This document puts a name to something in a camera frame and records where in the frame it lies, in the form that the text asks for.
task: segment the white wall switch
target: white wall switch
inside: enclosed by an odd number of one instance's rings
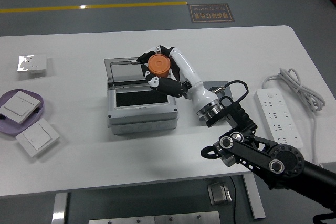
[[[21,124],[41,104],[29,94],[18,91],[0,107],[0,114]]]
[[[46,55],[21,55],[19,57],[18,72],[43,73],[46,69]]]
[[[43,118],[16,136],[31,157],[45,150],[58,138],[58,133]]]

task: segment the power outlet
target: power outlet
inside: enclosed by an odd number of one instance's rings
[[[254,95],[268,137],[279,144],[303,147],[302,139],[278,89],[259,89]]]
[[[18,72],[43,73],[46,68],[46,55],[23,55],[19,57]]]

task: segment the white table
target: white table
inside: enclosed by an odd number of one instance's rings
[[[1,37],[0,94],[12,89],[40,94],[45,100],[43,117],[61,137],[42,156],[30,158],[14,137],[0,134],[0,197],[247,172],[241,165],[228,168],[219,159],[201,157],[201,149],[230,127],[222,123],[208,129],[184,98],[177,101],[180,118],[174,130],[115,136],[107,128],[104,58],[136,57],[157,45],[183,51],[204,81],[247,82],[250,95],[241,104],[258,124],[261,137],[266,133],[253,94],[280,67],[295,68],[303,83],[327,103],[318,114],[319,162],[336,161],[336,100],[290,27]],[[18,57],[29,54],[47,54],[46,76],[16,72]],[[268,85],[279,86],[275,81]],[[243,86],[232,86],[234,99],[244,92]],[[310,161],[311,119],[294,95],[283,92],[304,141],[302,153]]]

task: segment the table leg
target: table leg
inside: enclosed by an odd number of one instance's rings
[[[64,224],[68,193],[59,193],[55,195],[54,213],[51,224]]]
[[[243,178],[245,182],[248,199],[250,201],[253,217],[255,219],[266,218],[253,173],[244,174]]]

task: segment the white cable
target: white cable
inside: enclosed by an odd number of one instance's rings
[[[266,88],[266,82],[270,80],[283,80],[287,83],[287,85],[295,92],[301,102],[305,105],[305,107],[310,112],[313,118],[313,132],[312,132],[312,154],[313,154],[313,163],[317,164],[317,154],[316,154],[316,131],[317,131],[317,122],[315,113],[322,110],[322,108],[326,105],[323,97],[317,92],[309,89],[305,85],[301,83],[300,77],[295,69],[291,68],[286,71],[283,68],[280,68],[280,73],[276,76],[270,76],[263,81],[262,88]]]

